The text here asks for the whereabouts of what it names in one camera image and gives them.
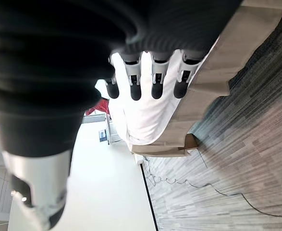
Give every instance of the robotic hand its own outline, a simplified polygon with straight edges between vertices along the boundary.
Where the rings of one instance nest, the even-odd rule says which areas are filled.
[[[84,111],[119,90],[110,54],[125,61],[138,100],[140,53],[153,59],[154,98],[175,49],[186,52],[174,94],[185,95],[197,63],[241,0],[0,0],[0,144],[12,195],[39,230],[59,221]]]

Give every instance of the beige cloth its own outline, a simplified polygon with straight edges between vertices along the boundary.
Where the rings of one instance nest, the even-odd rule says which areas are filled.
[[[178,150],[184,147],[187,132],[203,118],[216,98],[229,95],[228,81],[244,67],[281,17],[281,9],[241,6],[197,72],[162,135],[152,144],[132,145],[130,151],[147,156],[188,155],[186,150]]]

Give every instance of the black cable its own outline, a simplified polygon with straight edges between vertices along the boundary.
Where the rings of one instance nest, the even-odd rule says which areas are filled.
[[[149,180],[149,182],[150,182],[154,187],[155,187],[158,183],[161,183],[161,182],[167,182],[168,184],[174,184],[174,183],[177,183],[177,184],[185,184],[185,183],[188,183],[190,186],[192,186],[193,188],[197,188],[197,189],[205,188],[205,187],[207,187],[207,186],[211,186],[211,187],[214,189],[214,191],[216,191],[217,193],[219,193],[219,194],[221,194],[221,195],[223,195],[223,196],[239,196],[239,195],[242,196],[243,199],[248,203],[248,205],[249,205],[250,207],[252,207],[254,210],[256,210],[257,212],[259,212],[259,213],[261,213],[261,214],[264,214],[264,215],[267,215],[267,216],[271,216],[271,217],[282,218],[282,215],[275,215],[275,214],[266,213],[266,212],[263,212],[263,211],[259,210],[259,209],[256,208],[256,207],[254,207],[254,206],[247,200],[247,198],[243,195],[242,192],[237,192],[237,193],[232,193],[232,194],[226,194],[226,193],[222,193],[222,192],[220,192],[219,190],[217,190],[211,183],[207,183],[207,184],[204,184],[204,185],[202,185],[202,186],[195,186],[195,185],[191,184],[187,179],[185,179],[185,180],[182,181],[182,182],[179,182],[177,179],[174,179],[173,182],[170,182],[169,179],[166,177],[165,180],[163,180],[161,177],[156,177],[155,175],[153,175],[153,174],[151,173],[148,158],[147,158],[147,157],[144,157],[144,160],[148,162],[148,167],[149,167],[148,170],[146,169],[146,167],[145,167],[144,169],[145,169],[145,171],[147,172],[147,174],[150,175],[150,176],[153,178],[154,183],[149,179],[149,177],[146,177],[146,178]]]

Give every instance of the floor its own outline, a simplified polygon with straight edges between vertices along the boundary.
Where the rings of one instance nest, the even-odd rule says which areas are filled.
[[[231,95],[217,99],[191,129],[199,152],[145,163],[159,231],[282,231],[282,217],[255,211],[240,195],[169,184],[212,183],[223,193],[243,193],[263,212],[282,215],[282,20],[230,87]]]

